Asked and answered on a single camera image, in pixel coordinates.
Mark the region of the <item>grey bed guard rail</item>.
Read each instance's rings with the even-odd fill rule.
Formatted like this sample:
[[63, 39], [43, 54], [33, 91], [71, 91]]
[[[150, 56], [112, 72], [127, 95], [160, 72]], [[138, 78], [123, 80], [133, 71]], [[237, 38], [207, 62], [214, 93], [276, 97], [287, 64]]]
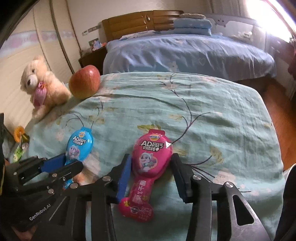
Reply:
[[204, 15], [212, 23], [212, 34], [229, 37], [265, 50], [266, 30], [256, 20], [221, 14]]

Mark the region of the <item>blue bed with sheet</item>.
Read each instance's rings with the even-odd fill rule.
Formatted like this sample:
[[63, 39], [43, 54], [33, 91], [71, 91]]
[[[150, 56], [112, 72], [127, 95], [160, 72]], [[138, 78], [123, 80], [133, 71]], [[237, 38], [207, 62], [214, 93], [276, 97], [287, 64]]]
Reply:
[[178, 72], [230, 81], [276, 76], [273, 57], [253, 45], [212, 35], [150, 34], [107, 44], [103, 73]]

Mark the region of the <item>cream teddy bear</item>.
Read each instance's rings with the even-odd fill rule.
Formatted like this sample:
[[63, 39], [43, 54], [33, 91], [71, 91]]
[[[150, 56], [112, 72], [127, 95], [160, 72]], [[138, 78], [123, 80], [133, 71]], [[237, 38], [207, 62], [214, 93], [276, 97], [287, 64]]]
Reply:
[[34, 123], [41, 121], [52, 108], [65, 104], [71, 97], [70, 90], [48, 70], [45, 58], [41, 55], [36, 56], [24, 68], [20, 89], [30, 96], [34, 106]]

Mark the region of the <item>wooden headboard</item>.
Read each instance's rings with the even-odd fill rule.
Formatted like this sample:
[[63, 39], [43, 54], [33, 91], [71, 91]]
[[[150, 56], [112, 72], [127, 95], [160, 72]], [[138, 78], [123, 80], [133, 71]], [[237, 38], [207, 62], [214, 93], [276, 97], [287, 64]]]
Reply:
[[105, 19], [102, 21], [102, 25], [107, 41], [112, 41], [120, 39], [124, 35], [143, 31], [173, 29], [173, 21], [183, 13], [183, 11], [177, 10], [137, 11]]

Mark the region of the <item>pink snack package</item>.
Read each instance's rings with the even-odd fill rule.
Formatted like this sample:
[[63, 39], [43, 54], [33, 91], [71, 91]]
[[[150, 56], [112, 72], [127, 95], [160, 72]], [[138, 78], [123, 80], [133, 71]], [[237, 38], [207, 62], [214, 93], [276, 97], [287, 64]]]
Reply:
[[148, 222], [154, 211], [149, 204], [152, 187], [169, 165], [173, 144], [163, 130], [150, 129], [137, 139], [132, 150], [133, 185], [128, 197], [123, 198], [119, 211], [125, 217]]

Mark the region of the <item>blue snack package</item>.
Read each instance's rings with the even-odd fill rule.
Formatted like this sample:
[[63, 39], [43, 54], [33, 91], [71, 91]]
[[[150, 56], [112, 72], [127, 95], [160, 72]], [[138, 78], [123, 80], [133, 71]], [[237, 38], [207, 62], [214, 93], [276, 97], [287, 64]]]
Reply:
[[[76, 130], [69, 138], [66, 148], [66, 162], [65, 165], [71, 164], [75, 161], [80, 161], [84, 164], [84, 160], [91, 153], [93, 148], [94, 138], [90, 128], [82, 127]], [[81, 184], [86, 184], [86, 176], [89, 171], [84, 167], [82, 172], [78, 175], [77, 181]], [[67, 189], [72, 183], [73, 178], [64, 182], [63, 188]]]

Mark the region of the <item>red apple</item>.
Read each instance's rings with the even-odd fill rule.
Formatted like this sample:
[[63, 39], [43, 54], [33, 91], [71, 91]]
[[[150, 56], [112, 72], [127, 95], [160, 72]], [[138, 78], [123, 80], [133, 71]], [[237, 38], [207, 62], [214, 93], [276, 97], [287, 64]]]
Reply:
[[87, 65], [75, 72], [68, 86], [72, 95], [80, 100], [92, 97], [100, 87], [100, 73], [93, 65]]

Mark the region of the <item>folded blue blanket stack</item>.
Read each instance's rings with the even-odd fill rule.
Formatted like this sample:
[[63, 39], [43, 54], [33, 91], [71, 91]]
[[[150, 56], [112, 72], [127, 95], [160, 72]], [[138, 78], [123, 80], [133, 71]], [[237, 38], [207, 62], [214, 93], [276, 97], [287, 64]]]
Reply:
[[212, 23], [201, 14], [182, 14], [173, 21], [175, 34], [211, 36]]

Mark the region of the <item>dark wooden nightstand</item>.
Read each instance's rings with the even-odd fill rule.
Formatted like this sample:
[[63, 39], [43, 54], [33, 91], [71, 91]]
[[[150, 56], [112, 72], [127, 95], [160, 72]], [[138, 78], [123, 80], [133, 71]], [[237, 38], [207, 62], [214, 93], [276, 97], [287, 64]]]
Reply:
[[79, 59], [79, 64], [81, 68], [84, 68], [87, 65], [93, 65], [99, 70], [100, 75], [102, 75], [103, 63], [106, 55], [107, 48], [104, 46], [99, 48], [98, 50], [95, 50], [94, 52], [85, 54], [83, 57]]

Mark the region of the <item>teal floral bed sheet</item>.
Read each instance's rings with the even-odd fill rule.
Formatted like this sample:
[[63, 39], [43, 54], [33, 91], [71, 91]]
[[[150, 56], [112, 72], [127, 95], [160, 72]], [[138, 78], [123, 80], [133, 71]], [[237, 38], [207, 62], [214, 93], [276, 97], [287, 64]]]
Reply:
[[107, 174], [150, 129], [163, 130], [174, 152], [202, 177], [230, 181], [243, 193], [271, 238], [280, 220], [285, 180], [276, 131], [260, 94], [244, 85], [196, 74], [108, 74], [99, 91], [71, 99], [29, 123], [25, 157], [66, 151], [72, 133], [92, 130], [86, 184]]

